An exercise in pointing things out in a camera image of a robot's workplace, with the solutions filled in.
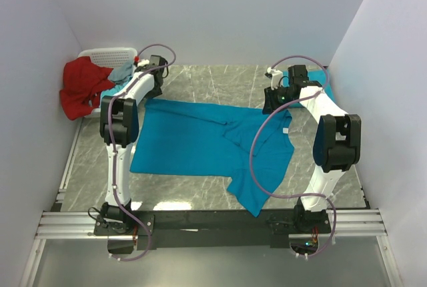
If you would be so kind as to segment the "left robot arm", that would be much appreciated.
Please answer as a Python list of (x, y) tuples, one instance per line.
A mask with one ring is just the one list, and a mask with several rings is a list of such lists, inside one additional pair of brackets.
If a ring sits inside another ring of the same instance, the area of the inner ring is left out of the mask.
[(130, 63), (130, 79), (112, 95), (101, 98), (99, 133), (107, 150), (108, 179), (101, 217), (119, 235), (131, 231), (135, 216), (131, 211), (129, 169), (131, 150), (139, 135), (138, 105), (145, 98), (161, 95), (169, 63), (159, 55)]

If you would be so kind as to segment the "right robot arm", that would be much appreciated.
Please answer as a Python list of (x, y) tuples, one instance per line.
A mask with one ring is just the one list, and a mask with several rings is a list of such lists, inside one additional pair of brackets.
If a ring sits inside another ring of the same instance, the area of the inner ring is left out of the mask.
[(288, 85), (282, 84), (284, 74), (272, 67), (265, 76), (270, 86), (264, 89), (262, 113), (272, 119), (287, 107), (300, 103), (318, 124), (312, 155), (314, 172), (306, 191), (294, 207), (293, 225), (307, 233), (326, 216), (327, 199), (338, 180), (360, 159), (361, 118), (349, 114), (325, 92), (326, 84), (311, 80), (305, 65), (288, 67)]

